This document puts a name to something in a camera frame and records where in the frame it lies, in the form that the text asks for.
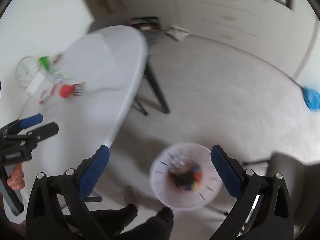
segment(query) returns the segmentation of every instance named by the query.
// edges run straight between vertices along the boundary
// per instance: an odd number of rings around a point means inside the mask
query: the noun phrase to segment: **red object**
[[[75,93],[75,85],[71,85],[71,86],[63,85],[61,86],[59,91],[59,95],[62,98],[68,98],[69,96],[74,95],[74,93]]]
[[[202,172],[200,171],[200,172],[195,173],[194,177],[195,177],[196,182],[200,182],[202,179]]]

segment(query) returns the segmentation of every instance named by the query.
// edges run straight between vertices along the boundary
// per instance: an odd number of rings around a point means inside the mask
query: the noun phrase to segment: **human hand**
[[[22,163],[17,163],[14,167],[11,177],[7,180],[7,184],[12,190],[20,190],[25,186],[25,182],[23,180],[24,173],[22,171]]]

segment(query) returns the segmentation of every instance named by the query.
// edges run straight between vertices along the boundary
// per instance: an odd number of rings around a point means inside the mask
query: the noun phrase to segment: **blue handle grip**
[[[88,197],[91,194],[104,169],[109,163],[109,160],[109,148],[105,145],[101,145],[92,158],[83,161],[83,163],[88,163],[88,168],[84,171],[78,181],[78,196],[81,199]]]
[[[215,145],[211,149],[211,162],[230,196],[241,199],[241,178],[239,178],[230,163],[229,157],[219,145]]]
[[[26,118],[24,120],[22,120],[19,124],[19,127],[21,129],[26,129],[26,128],[29,128],[33,125],[36,125],[38,123],[41,123],[43,121],[43,116],[42,114],[37,114],[37,115],[34,115],[32,117],[29,117],[29,118]]]

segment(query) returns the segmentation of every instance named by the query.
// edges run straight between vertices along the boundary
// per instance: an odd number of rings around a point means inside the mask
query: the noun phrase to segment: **black table leg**
[[[165,114],[170,113],[170,109],[169,109],[169,107],[167,105],[167,101],[165,100],[165,98],[164,98],[164,96],[162,94],[162,91],[161,91],[161,89],[159,87],[159,84],[158,84],[158,82],[156,80],[155,75],[153,74],[153,72],[152,72],[152,70],[151,70],[151,68],[149,66],[149,62],[148,61],[146,63],[146,69],[144,71],[144,74],[145,74],[146,78],[148,79],[149,84],[152,87],[154,93],[156,94],[160,104],[162,105],[162,108],[164,110],[163,112]]]
[[[134,101],[135,101],[135,102],[137,103],[137,105],[140,107],[143,115],[144,115],[144,116],[148,116],[149,113],[144,109],[144,107],[143,107],[143,105],[140,103],[140,101],[139,101],[137,98],[135,98]]]

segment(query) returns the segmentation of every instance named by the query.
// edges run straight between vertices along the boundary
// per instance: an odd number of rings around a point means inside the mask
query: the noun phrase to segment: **red cap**
[[[75,86],[71,85],[63,85],[60,88],[59,94],[62,98],[68,98],[70,95],[73,95],[75,93]]]

